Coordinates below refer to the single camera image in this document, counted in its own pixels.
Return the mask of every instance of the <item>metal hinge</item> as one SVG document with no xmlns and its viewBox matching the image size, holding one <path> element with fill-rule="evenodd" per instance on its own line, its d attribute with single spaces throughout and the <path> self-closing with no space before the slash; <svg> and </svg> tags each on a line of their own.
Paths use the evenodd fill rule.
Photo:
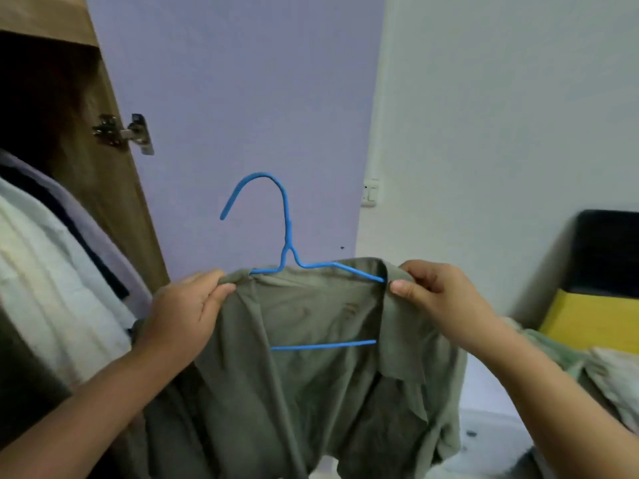
<svg viewBox="0 0 639 479">
<path fill-rule="evenodd" d="M 122 147 L 126 145 L 127 141 L 132 141 L 140 146 L 142 154 L 155 154 L 144 116 L 132 114 L 131 118 L 131 124 L 125 129 L 117 116 L 101 114 L 101 123 L 98 126 L 93 126 L 93 135 L 100 144 Z"/>
</svg>

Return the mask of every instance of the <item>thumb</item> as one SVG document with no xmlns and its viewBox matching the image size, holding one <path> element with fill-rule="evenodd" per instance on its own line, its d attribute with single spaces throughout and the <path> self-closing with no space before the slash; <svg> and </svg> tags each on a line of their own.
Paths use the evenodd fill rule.
<svg viewBox="0 0 639 479">
<path fill-rule="evenodd" d="M 235 292 L 237 286 L 235 284 L 222 284 L 217 286 L 209 297 L 204 302 L 204 309 L 202 309 L 202 316 L 207 319 L 217 318 L 217 314 L 222 308 L 224 300 L 232 293 Z"/>
<path fill-rule="evenodd" d="M 430 307 L 431 293 L 415 282 L 394 280 L 390 283 L 390 291 L 393 294 L 408 299 L 419 307 L 427 309 Z"/>
</svg>

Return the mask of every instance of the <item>lavender wall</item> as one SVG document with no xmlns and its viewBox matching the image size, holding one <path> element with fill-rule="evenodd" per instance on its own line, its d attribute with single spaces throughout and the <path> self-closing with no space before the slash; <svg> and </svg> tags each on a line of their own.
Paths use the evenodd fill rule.
<svg viewBox="0 0 639 479">
<path fill-rule="evenodd" d="M 87 0 L 171 278 L 275 263 L 288 189 L 303 259 L 355 253 L 384 0 Z"/>
</svg>

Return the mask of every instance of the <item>light green clothing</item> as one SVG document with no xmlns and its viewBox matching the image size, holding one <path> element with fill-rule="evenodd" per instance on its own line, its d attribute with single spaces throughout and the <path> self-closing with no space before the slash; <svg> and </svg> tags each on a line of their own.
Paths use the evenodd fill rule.
<svg viewBox="0 0 639 479">
<path fill-rule="evenodd" d="M 342 263 L 411 279 L 378 259 Z M 327 454 L 342 479 L 421 479 L 459 450 L 466 355 L 387 284 L 332 268 L 224 281 L 238 289 L 208 345 L 145 409 L 154 476 L 307 478 Z"/>
</svg>

